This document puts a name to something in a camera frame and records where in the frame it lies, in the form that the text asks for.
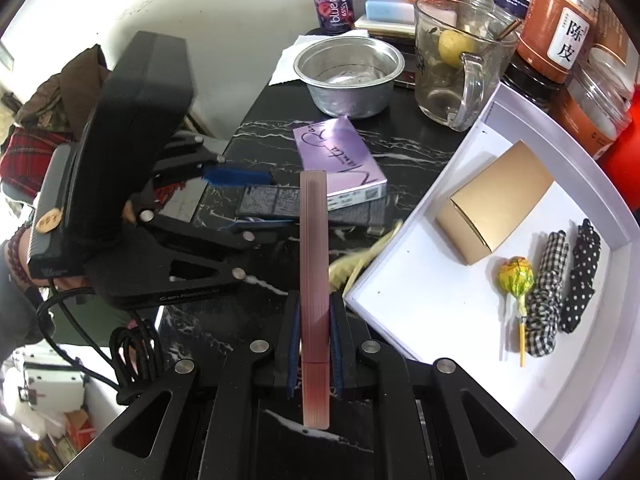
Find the brown jacket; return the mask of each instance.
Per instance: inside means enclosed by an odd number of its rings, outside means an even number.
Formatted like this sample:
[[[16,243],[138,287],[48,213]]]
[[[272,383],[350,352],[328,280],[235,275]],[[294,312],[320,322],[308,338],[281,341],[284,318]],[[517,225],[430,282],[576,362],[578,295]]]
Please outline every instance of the brown jacket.
[[[109,74],[100,45],[88,48],[38,87],[16,122],[23,128],[72,133],[80,140]]]

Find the white tray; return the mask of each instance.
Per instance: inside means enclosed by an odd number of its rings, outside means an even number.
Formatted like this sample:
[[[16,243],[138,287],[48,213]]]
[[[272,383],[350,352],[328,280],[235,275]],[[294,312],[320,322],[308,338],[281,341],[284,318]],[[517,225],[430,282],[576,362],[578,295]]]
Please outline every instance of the white tray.
[[[450,193],[517,140],[536,153],[556,183],[492,256],[466,266],[434,217]],[[495,285],[497,268],[517,255],[536,265],[551,231],[563,229],[573,244],[584,218],[603,242],[596,296],[577,330],[558,335],[553,354],[527,355],[521,369],[517,354],[505,350],[514,331],[505,320],[505,295]],[[393,243],[346,299],[408,357],[456,360],[578,480],[595,480],[640,414],[638,266],[640,228],[607,177],[553,120],[500,86]]]

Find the lemon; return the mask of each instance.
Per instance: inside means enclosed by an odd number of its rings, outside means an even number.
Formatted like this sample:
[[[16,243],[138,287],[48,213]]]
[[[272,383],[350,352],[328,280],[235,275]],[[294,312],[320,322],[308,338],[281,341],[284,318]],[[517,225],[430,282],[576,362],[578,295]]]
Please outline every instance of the lemon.
[[[438,42],[438,52],[442,60],[454,68],[462,67],[460,54],[473,52],[476,42],[466,34],[455,30],[444,30]]]

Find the white wall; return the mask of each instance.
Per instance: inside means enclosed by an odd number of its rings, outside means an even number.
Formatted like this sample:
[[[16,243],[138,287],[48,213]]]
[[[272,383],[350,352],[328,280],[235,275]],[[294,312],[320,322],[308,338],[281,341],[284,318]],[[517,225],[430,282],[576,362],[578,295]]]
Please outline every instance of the white wall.
[[[354,0],[356,15],[364,1]],[[229,137],[268,81],[280,52],[318,25],[312,0],[27,0],[2,42],[15,57],[0,84],[26,100],[81,50],[100,43],[113,67],[137,30],[188,40],[194,112]]]

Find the brown jar lid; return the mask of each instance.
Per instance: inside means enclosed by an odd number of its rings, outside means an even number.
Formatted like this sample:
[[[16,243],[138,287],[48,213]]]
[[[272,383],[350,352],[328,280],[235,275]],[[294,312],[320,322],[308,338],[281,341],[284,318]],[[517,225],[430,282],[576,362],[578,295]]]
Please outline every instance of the brown jar lid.
[[[538,73],[518,53],[511,58],[502,78],[538,102],[550,102],[562,88],[562,83],[555,83]]]

